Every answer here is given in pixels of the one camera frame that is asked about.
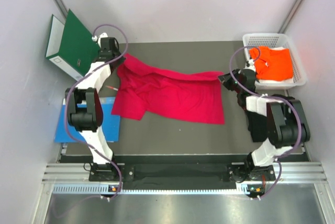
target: wall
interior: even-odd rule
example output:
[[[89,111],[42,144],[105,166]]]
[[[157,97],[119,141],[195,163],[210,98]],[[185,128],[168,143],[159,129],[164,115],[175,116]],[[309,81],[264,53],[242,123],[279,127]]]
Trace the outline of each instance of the wall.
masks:
[[[307,144],[313,160],[321,161],[335,193],[335,32],[334,0],[305,0],[288,28],[308,76],[308,83],[289,91],[304,106],[311,131]]]
[[[73,80],[44,59],[53,0],[0,0],[0,216],[28,223],[64,90]]]
[[[241,40],[277,32],[294,0],[64,0],[93,30],[123,28],[130,42]]]

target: red cloth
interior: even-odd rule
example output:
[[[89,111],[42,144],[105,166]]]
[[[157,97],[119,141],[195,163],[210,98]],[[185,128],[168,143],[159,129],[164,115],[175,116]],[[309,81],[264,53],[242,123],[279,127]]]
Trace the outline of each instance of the red cloth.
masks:
[[[222,72],[182,74],[148,66],[127,54],[118,67],[121,86],[113,115],[141,120],[146,111],[167,118],[224,124]]]

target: orange towel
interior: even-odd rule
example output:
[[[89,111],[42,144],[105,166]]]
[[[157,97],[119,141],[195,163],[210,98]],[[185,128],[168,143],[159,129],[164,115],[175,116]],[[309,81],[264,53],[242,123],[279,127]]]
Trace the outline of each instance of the orange towel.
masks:
[[[256,77],[262,80],[282,81],[291,79],[294,75],[289,49],[271,50],[260,46],[261,57],[255,62]],[[249,50],[252,59],[258,56],[258,50]]]

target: green binder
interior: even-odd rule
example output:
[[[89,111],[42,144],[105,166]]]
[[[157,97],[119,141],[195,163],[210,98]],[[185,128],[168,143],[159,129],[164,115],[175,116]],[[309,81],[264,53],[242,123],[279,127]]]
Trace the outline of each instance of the green binder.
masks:
[[[76,80],[82,78],[98,50],[99,45],[92,41],[92,34],[71,10],[65,25],[52,15],[46,58],[68,75]]]

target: gray floor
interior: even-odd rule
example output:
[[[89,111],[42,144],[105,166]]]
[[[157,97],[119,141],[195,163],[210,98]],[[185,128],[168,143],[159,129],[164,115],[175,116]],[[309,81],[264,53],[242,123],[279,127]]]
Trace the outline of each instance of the gray floor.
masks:
[[[53,195],[61,215],[87,195]],[[46,223],[326,224],[314,185],[277,185],[263,200],[233,195],[120,195],[110,203],[88,199]]]
[[[158,68],[182,73],[213,70],[227,73],[231,55],[242,46],[240,41],[131,43],[128,52]],[[244,62],[244,54],[241,53],[233,68],[244,67]],[[119,87],[116,72],[105,84]],[[284,94],[283,91],[266,93]],[[116,92],[104,87],[99,95],[115,96]],[[222,87],[222,104],[226,120],[224,125],[197,124],[152,113],[146,113],[141,121],[123,118],[119,142],[109,146],[117,154],[246,154],[255,150],[260,144],[251,141],[236,93]],[[77,143],[69,144],[66,153],[90,154],[86,146]]]

